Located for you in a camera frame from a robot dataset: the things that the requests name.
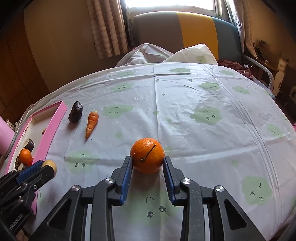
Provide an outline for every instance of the blue gripper pad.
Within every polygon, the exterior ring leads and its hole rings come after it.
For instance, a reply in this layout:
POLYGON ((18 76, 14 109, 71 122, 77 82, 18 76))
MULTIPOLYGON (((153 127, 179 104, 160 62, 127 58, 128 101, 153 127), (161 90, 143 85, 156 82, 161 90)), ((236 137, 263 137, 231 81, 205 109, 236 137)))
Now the blue gripper pad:
POLYGON ((36 174, 41 169, 41 166, 43 163, 44 163, 43 160, 39 160, 38 162, 30 166, 28 169, 21 172, 17 179, 17 183, 22 184, 26 180, 28 180, 30 177, 32 177, 34 174, 36 174))
POLYGON ((128 164, 127 164, 126 171, 125 171, 123 181, 122 181, 122 185, 121 185, 121 195, 120 195, 120 198, 119 198, 119 202, 120 202, 121 205, 124 204, 124 201, 126 200, 127 195, 128 195, 128 188, 129 188, 129 184, 130 184, 130 181, 131 181, 132 171, 133 171, 133 164, 132 164, 132 161, 130 159, 128 164))
POLYGON ((174 205, 176 201, 175 197, 175 186, 173 183, 173 178, 170 173, 170 169, 168 167, 168 163, 166 161, 166 158, 163 159, 163 175, 165 177, 165 185, 167 187, 168 191, 168 199, 172 202, 172 205, 174 205))

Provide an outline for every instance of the mandarin orange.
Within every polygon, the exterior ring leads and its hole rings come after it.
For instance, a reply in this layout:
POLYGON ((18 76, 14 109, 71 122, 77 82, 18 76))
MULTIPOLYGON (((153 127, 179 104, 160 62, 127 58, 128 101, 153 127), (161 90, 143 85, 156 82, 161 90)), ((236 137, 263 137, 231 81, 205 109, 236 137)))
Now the mandarin orange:
POLYGON ((25 164, 26 166, 29 166, 31 158, 32 158, 32 155, 28 149, 22 149, 20 151, 19 159, 21 163, 25 164))
POLYGON ((152 138, 136 141, 131 148, 130 155, 134 168, 143 174, 156 172, 161 167, 165 157, 161 144, 152 138))

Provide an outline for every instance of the pink tray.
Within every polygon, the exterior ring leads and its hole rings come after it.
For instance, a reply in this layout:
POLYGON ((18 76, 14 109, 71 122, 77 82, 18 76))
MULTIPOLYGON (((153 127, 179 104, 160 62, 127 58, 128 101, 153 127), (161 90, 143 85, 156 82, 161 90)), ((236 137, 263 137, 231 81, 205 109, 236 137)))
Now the pink tray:
MULTIPOLYGON (((45 160, 48 149, 55 135, 55 132, 62 121, 67 106, 63 101, 52 104, 30 116, 23 129, 20 131, 10 152, 5 173, 15 170, 15 161, 26 139, 30 138, 35 146, 32 151, 33 163, 45 160)), ((32 203, 32 209, 36 214, 37 198, 32 203)))

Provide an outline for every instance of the yellow cushion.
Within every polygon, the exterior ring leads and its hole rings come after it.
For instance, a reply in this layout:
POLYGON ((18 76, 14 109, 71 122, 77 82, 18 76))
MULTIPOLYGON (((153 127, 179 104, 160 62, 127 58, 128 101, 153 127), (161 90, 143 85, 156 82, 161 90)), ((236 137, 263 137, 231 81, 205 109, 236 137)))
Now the yellow cushion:
POLYGON ((177 14, 181 25, 184 48, 200 43, 206 44, 218 60, 218 38, 213 19, 195 13, 177 12, 177 14))

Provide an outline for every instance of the curtain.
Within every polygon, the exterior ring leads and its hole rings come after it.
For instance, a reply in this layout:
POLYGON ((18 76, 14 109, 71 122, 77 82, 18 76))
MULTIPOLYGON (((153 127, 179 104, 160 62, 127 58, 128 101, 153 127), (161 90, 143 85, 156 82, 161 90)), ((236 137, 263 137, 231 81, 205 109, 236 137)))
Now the curtain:
POLYGON ((120 0, 87 0, 99 59, 128 52, 120 0))
POLYGON ((248 0, 225 0, 231 21, 239 31, 242 52, 246 46, 249 52, 257 58, 253 47, 252 22, 248 0))

